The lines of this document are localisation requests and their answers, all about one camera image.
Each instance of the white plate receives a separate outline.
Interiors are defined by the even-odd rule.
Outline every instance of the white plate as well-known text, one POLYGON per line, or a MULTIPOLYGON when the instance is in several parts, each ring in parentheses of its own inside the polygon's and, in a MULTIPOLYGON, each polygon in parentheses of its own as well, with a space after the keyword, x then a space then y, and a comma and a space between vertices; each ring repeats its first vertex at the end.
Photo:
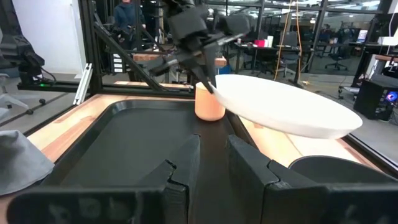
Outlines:
POLYGON ((262 126, 310 138, 336 139, 362 125, 350 109, 294 86, 244 75, 217 75, 217 100, 262 126))

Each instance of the black tray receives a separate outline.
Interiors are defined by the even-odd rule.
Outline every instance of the black tray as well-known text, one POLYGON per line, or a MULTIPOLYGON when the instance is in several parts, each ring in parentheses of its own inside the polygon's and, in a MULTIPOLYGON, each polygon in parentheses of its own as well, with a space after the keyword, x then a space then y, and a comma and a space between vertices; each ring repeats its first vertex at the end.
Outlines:
POLYGON ((239 118, 196 117, 192 101, 127 100, 110 105, 55 165, 43 185, 129 187, 191 134, 201 136, 195 223, 243 223, 229 182, 228 135, 253 144, 239 118))

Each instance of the orange rope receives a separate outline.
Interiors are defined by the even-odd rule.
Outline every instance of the orange rope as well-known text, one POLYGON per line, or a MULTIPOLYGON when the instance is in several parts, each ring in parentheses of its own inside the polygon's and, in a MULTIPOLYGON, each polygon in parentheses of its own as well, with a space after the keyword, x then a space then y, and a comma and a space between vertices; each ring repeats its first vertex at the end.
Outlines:
POLYGON ((280 40, 280 46, 279 46, 279 52, 278 52, 278 63, 276 64, 276 71, 275 71, 275 75, 274 75, 274 81, 276 80, 276 77, 278 76, 278 69, 279 69, 279 62, 280 62, 280 53, 282 50, 282 46, 284 44, 284 39, 285 39, 285 33, 286 33, 286 27, 287 27, 287 19, 289 18, 289 14, 290 14, 290 8, 292 7, 292 0, 290 0, 289 3, 289 11, 286 14, 286 20, 285 20, 285 27, 284 27, 284 32, 282 34, 282 39, 280 40))

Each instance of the gray cloth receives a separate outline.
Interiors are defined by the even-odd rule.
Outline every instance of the gray cloth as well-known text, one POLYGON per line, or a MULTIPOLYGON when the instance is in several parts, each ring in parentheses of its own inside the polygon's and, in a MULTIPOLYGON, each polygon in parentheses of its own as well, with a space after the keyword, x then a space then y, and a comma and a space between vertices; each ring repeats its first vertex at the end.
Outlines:
POLYGON ((54 164, 20 131, 0 131, 0 195, 42 180, 53 167, 54 164))
POLYGON ((0 121, 1 121, 2 119, 7 118, 7 117, 9 116, 9 112, 10 112, 9 109, 0 108, 0 121))

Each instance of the black box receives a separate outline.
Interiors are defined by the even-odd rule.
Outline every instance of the black box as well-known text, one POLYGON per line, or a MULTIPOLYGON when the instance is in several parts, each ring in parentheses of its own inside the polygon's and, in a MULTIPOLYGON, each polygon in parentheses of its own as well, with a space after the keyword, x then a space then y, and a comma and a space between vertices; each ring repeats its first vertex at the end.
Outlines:
POLYGON ((397 79, 376 75, 372 80, 362 82, 354 110, 368 119, 388 120, 397 102, 397 94, 397 79))

